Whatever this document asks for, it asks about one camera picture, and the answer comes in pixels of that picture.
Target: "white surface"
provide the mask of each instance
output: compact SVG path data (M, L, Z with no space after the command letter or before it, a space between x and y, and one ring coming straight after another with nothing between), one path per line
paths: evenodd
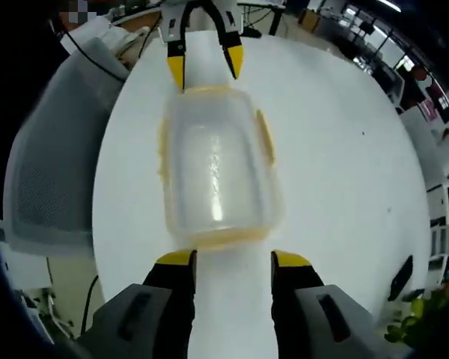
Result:
M4 235L0 221L0 257L10 286L21 290L51 287L46 257L12 251L6 238L1 238Z
M419 107L411 107L400 117L418 154L426 189L446 183L437 140Z
M198 334L221 343L214 358L277 357L269 320L276 248L307 257L325 283L337 284L374 318L410 254L410 288L422 287L430 255L424 181L378 84L331 54L268 36L242 39L245 59L234 81L216 33L186 37L187 87L230 84L263 110L285 208L278 228L248 251L198 253L189 358L206 356ZM157 173L159 123L176 93L166 49L154 40L117 100L97 165L94 253L107 301L141 283L160 256L179 248L166 230Z
M278 195L249 96L223 88L189 91L168 106L168 229L210 243L217 230L271 228Z

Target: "black cable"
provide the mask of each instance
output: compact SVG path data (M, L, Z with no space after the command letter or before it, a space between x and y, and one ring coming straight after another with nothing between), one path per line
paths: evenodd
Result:
M88 309L90 308L91 293L93 292L93 287L95 286L97 280L98 276L96 276L93 279L93 281L90 284L90 289L88 290L87 301L85 302L85 310L83 312L82 329L80 330L80 335L85 334L85 331L87 330L87 318L88 318Z
M263 11L263 10L265 10L266 8L265 7L262 7L262 8L260 8L260 9L254 9L254 10L251 10L251 6L249 7L249 12L248 13L256 13L256 12L258 12L258 11Z
M249 26L253 26L254 24L258 23L259 21L263 20L265 17L267 17L268 15L270 15L270 13L272 12L272 10L268 11L267 13L265 13L262 17L260 17L258 20L256 20L255 22L252 22L251 24L249 24Z
M93 65L95 65L96 67L98 67L100 70L102 70L104 73L108 73L113 79L121 82L122 84L125 83L126 79L122 79L120 76L115 75L112 71L106 69L105 67L103 67L102 65L98 64L93 58L91 58L90 56L88 56L88 54L83 51L83 49L80 47L80 45L75 41L75 39L72 37L72 35L70 35L70 33L67 30L67 27L63 24L63 22L61 23L63 30L65 32L65 34L68 36L68 38L70 38L71 42L73 43L73 45L76 46L76 48L78 49L78 51L80 51L82 53L83 56L85 56Z
M155 31L155 29L156 29L156 27L158 26L158 24L159 24L159 22L161 21L161 19L162 19L162 14L159 13L158 19L155 21L155 23L153 24L153 26L152 26L151 29L150 29L150 32L148 32L147 36L146 36L146 37L144 38L144 40L143 40L143 44L141 45L140 52L138 53L138 58L141 57L141 53L143 52L145 43L147 43L148 37L150 37L150 35L151 35L151 33L152 33L153 31Z
M251 11L251 6L248 6L248 14L246 15L246 20L248 23L248 27L250 27L250 28L254 28L254 26L253 26L253 24L251 24L251 20L249 19L249 16L251 15L251 13L255 13L257 10Z
M245 15L246 26L249 26L249 24L251 24L251 20L249 19L250 13L251 13L251 6L248 6L248 11L246 12Z

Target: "black object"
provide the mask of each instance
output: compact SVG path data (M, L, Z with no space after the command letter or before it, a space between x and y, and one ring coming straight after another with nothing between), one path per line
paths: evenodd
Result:
M279 266L278 256L271 253L272 306L271 317L275 322L278 357L293 359L311 357L309 329L296 290L323 286L320 276L312 266Z
M429 192L432 192L432 191L434 191L435 189L437 189L437 188L439 188L439 187L441 187L442 185L435 185L434 187L432 187L431 189L428 189L426 192L427 193L429 193Z
M374 71L372 77L381 86L381 89L385 93L389 93L394 86L394 79L391 78L389 73L387 73L381 66L378 66Z
M308 8L309 3L310 0L287 0L286 12L298 17Z
M95 284L97 283L98 276L96 276L90 284L90 289L88 289L87 294L87 301L85 302L85 310L83 311L83 319L82 319L82 329L80 330L80 334L83 335L87 329L87 318L88 318L88 310L90 308L90 300L91 300L91 293L93 292L93 288Z
M93 58L91 58L90 56L88 56L88 54L83 51L83 49L80 47L80 45L75 41L75 39L72 37L72 35L70 35L70 33L67 30L67 27L63 24L63 22L60 20L61 22L61 26L63 28L64 33L70 38L71 42L73 43L73 45L76 46L76 48L78 49L78 51L80 51L82 53L83 56L85 56L87 58L87 60L89 60L93 65L95 65L96 67L98 67L100 70L102 70L104 73L107 73L108 75L110 75L113 79L121 82L122 84L125 83L126 79L122 79L120 76L115 75L112 71L106 69L105 67L103 67L102 65L98 64Z
M263 36L260 31L255 28L250 28L246 26L241 33L241 37L251 37L253 39L260 39Z
M334 299L329 295L321 295L318 297L324 315L328 319L329 328L336 343L341 343L351 336L351 330L348 324L336 305Z
M151 33L152 33L153 31L155 31L155 29L156 29L156 27L158 26L158 24L159 24L159 22L161 21L161 19L162 19L162 13L160 12L160 13L159 13L159 16L158 16L158 19L155 21L155 23L153 24L153 26L152 26L151 29L150 29L150 32L148 32L147 36L146 36L146 37L144 38L144 40L143 40L143 44L141 45L140 52L138 53L138 58L141 57L141 53L143 52L144 45L147 43L148 37L150 37L150 35L151 35Z
M171 290L156 331L154 358L187 358L189 336L195 318L196 251L187 266L155 264L143 282Z
M399 294L403 291L404 286L412 276L412 268L412 256L409 256L396 274L396 277L394 277L391 282L391 292L389 294L388 301L395 301Z
M437 226L445 226L445 225L446 225L446 217L444 217L444 216L431 219L431 221L430 221L431 228L437 227Z
M281 16L283 15L284 9L274 9L275 13L272 17L271 27L269 28L269 34L272 36L276 35L276 31L278 30L279 22L281 21Z
M370 22L363 21L359 28L368 35L371 35L374 32L374 26Z
M74 342L81 349L81 355L63 355L62 358L182 358L153 354L170 295L169 289L139 284L128 286L96 311L92 327ZM173 347L174 343L175 338L169 337L168 346ZM66 348L57 350L65 352Z

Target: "white table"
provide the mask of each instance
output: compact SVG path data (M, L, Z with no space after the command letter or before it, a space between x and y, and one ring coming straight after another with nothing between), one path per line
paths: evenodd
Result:
M260 244L198 252L189 357L277 357L269 315L276 248L308 258L325 283L375 318L410 254L410 287L423 286L430 255L424 181L378 84L329 53L268 36L242 39L245 60L234 81L216 33L190 33L186 42L187 87L230 84L263 110L285 208ZM154 40L117 100L97 165L94 253L107 301L179 248L165 226L157 152L165 102L176 93L166 49Z

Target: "clear plastic container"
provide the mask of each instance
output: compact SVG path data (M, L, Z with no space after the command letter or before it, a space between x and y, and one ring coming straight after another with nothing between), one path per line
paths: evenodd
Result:
M249 97L228 87L173 98L161 128L168 229L195 248L266 236L280 212L272 142Z

